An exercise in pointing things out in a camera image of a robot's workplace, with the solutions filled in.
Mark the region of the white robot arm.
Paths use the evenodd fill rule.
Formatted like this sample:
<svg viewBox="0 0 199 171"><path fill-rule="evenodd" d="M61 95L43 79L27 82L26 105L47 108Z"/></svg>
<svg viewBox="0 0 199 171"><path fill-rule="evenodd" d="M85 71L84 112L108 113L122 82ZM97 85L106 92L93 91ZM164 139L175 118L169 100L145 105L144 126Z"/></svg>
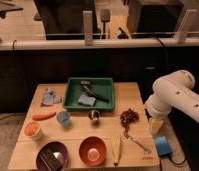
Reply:
<svg viewBox="0 0 199 171"><path fill-rule="evenodd" d="M199 123L199 95L192 91L194 76L187 70L178 70L157 78L153 94L145 102L150 115L149 129L155 135L162 127L172 108L176 108Z"/></svg>

